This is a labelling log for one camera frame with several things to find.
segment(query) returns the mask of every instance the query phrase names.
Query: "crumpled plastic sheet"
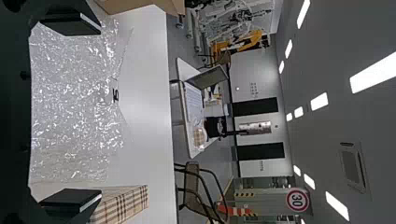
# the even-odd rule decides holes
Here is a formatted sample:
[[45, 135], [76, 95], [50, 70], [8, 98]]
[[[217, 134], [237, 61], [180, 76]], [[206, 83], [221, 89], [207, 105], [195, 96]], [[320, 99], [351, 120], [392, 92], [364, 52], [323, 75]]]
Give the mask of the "crumpled plastic sheet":
[[127, 41], [115, 19], [95, 14], [101, 35], [67, 37], [41, 24], [32, 31], [31, 183], [105, 180], [123, 148], [127, 124], [113, 88]]

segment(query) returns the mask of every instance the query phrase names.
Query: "signboard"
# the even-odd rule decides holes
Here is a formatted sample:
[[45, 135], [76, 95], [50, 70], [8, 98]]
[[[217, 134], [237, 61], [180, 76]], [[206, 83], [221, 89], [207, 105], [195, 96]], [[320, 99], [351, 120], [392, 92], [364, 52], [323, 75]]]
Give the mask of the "signboard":
[[309, 198], [302, 190], [292, 189], [286, 196], [286, 204], [291, 211], [302, 213], [308, 209]]

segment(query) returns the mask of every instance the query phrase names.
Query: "desk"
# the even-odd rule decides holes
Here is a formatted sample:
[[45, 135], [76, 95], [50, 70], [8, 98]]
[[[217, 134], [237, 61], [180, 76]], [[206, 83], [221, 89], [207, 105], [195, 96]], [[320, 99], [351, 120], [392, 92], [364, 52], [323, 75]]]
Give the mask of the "desk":
[[66, 187], [147, 184], [149, 208], [126, 223], [176, 224], [166, 15], [149, 6], [115, 17], [122, 36], [134, 28], [119, 80], [120, 108], [130, 139], [111, 159], [104, 182], [39, 183], [30, 187], [41, 200]]
[[[183, 125], [184, 133], [186, 134], [187, 139], [187, 149], [189, 151], [189, 155], [191, 159], [198, 156], [202, 151], [198, 150], [194, 145], [193, 139], [193, 127], [191, 123], [187, 119], [187, 106], [186, 106], [186, 98], [185, 91], [183, 86], [183, 81], [190, 79], [191, 77], [195, 77], [200, 74], [200, 71], [184, 62], [182, 59], [177, 58], [177, 71], [178, 71], [178, 83], [174, 83], [170, 85], [170, 94], [171, 94], [171, 105], [172, 105], [172, 126]], [[204, 143], [204, 149], [212, 145], [216, 142], [218, 138], [210, 138], [208, 141]]]

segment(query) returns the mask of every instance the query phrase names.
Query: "ceiling light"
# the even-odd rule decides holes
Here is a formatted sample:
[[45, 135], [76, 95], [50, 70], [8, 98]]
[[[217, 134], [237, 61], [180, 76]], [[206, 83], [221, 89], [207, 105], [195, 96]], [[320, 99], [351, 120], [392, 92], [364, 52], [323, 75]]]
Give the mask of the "ceiling light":
[[324, 92], [317, 98], [311, 100], [311, 109], [312, 111], [315, 111], [328, 104], [329, 104], [329, 99], [327, 98], [327, 93]]
[[298, 176], [301, 176], [301, 170], [297, 166], [293, 166], [294, 173], [296, 173]]
[[286, 121], [291, 121], [293, 119], [293, 115], [291, 114], [291, 113], [289, 113], [287, 116], [286, 116]]
[[304, 181], [309, 187], [315, 189], [315, 181], [309, 175], [304, 174]]
[[285, 68], [285, 63], [283, 63], [282, 61], [279, 66], [279, 74], [282, 74], [284, 68]]
[[300, 14], [298, 15], [298, 18], [297, 18], [297, 27], [299, 29], [301, 28], [301, 25], [303, 24], [306, 12], [308, 11], [310, 5], [311, 5], [310, 0], [304, 0], [303, 6], [301, 7]]
[[395, 68], [396, 52], [351, 77], [349, 81], [352, 93], [364, 91], [396, 77]]
[[340, 203], [334, 196], [332, 196], [329, 192], [326, 191], [326, 201], [327, 203], [335, 209], [341, 216], [343, 216], [346, 221], [349, 221], [349, 213], [347, 211], [347, 207]]
[[300, 106], [300, 107], [298, 107], [297, 109], [294, 110], [294, 117], [295, 117], [295, 118], [299, 118], [299, 117], [301, 117], [303, 114], [304, 114], [304, 110], [303, 110], [303, 107], [302, 107], [302, 106]]
[[286, 59], [289, 58], [289, 55], [290, 55], [292, 49], [293, 49], [293, 42], [291, 42], [291, 40], [289, 40], [288, 46], [286, 47], [286, 50], [285, 50]]

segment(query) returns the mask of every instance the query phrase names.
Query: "plaid fabric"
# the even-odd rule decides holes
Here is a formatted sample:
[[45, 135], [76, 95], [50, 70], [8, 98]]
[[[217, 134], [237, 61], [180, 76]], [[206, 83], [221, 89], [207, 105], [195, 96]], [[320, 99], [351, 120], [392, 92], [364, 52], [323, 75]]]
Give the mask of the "plaid fabric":
[[120, 224], [149, 207], [148, 186], [95, 188], [102, 201], [90, 218], [90, 224]]
[[205, 134], [202, 128], [194, 129], [194, 145], [200, 147], [205, 143]]

